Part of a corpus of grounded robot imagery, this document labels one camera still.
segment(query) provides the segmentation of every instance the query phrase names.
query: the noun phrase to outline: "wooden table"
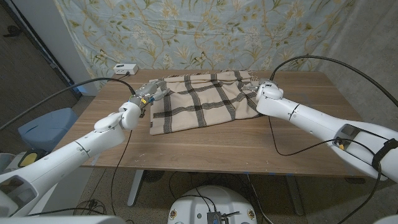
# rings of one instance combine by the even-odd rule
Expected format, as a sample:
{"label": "wooden table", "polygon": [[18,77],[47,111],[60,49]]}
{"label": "wooden table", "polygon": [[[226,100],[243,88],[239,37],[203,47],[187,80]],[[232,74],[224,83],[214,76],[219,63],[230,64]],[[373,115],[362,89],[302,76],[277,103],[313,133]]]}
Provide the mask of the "wooden table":
{"label": "wooden table", "polygon": [[[136,75],[123,80],[136,89],[151,79],[196,72],[204,71],[139,70]],[[261,78],[270,77],[270,74],[256,72],[254,75]],[[323,73],[278,72],[274,81],[284,90],[284,97],[290,100],[339,118],[361,120],[359,114]],[[92,131],[97,120],[117,111],[129,96],[130,92],[125,85],[108,82],[57,148]],[[363,176],[344,165],[326,145],[294,156],[278,155],[266,116],[151,136],[149,110],[147,107],[146,115],[133,131],[120,167],[250,174]],[[271,121],[275,141],[281,153],[295,152],[320,142],[289,122],[277,118],[271,118]],[[128,134],[126,131],[124,143],[102,152],[95,162],[91,158],[83,166],[116,167],[126,146]]]}

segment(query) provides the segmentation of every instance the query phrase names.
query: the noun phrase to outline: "floral curtain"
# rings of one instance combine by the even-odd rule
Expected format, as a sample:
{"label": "floral curtain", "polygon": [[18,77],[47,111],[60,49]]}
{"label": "floral curtain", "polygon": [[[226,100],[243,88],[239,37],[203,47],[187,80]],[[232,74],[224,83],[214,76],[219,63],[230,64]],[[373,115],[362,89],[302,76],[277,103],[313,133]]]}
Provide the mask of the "floral curtain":
{"label": "floral curtain", "polygon": [[272,70],[295,55],[324,54],[354,1],[54,0],[92,77],[110,77],[116,63]]}

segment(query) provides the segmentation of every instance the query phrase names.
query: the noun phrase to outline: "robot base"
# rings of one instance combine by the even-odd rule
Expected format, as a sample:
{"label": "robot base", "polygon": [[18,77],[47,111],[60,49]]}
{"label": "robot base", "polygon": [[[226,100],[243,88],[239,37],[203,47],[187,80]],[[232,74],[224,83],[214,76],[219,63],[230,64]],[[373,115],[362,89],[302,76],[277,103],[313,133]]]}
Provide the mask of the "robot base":
{"label": "robot base", "polygon": [[[207,185],[198,187],[201,196],[210,198],[215,203],[217,212],[221,212],[222,222],[220,222],[220,213],[214,211],[214,206],[208,199],[201,197],[181,197],[172,205],[168,217],[168,224],[257,224],[256,214],[253,206],[240,194],[226,187]],[[196,189],[189,190],[186,195],[199,196]]]}

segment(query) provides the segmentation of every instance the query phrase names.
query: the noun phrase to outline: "beige fabric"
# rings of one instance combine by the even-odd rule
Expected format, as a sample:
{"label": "beige fabric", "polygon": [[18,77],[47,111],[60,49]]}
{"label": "beige fabric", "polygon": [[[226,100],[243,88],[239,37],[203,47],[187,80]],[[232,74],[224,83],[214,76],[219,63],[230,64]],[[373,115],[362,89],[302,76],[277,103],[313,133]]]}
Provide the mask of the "beige fabric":
{"label": "beige fabric", "polygon": [[165,134],[190,128],[259,116],[256,93],[242,90],[251,85],[247,71],[165,77],[170,89],[150,108],[150,134]]}

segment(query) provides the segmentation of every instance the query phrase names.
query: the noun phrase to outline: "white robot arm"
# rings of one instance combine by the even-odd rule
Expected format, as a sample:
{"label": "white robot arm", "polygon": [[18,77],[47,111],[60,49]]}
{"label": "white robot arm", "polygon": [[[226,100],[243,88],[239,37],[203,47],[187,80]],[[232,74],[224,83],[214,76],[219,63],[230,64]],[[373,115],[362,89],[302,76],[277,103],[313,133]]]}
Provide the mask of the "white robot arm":
{"label": "white robot arm", "polygon": [[262,82],[257,91],[257,111],[289,121],[322,141],[336,139],[327,144],[345,162],[375,179],[380,162],[381,180],[390,178],[398,182],[397,131],[376,124],[335,118],[285,99],[283,94],[275,82]]}
{"label": "white robot arm", "polygon": [[0,175],[0,217],[27,215],[42,196],[87,159],[124,141],[125,130],[133,130],[143,107],[161,99],[157,91],[164,81],[143,85],[118,113],[99,120],[94,131],[21,169]]}

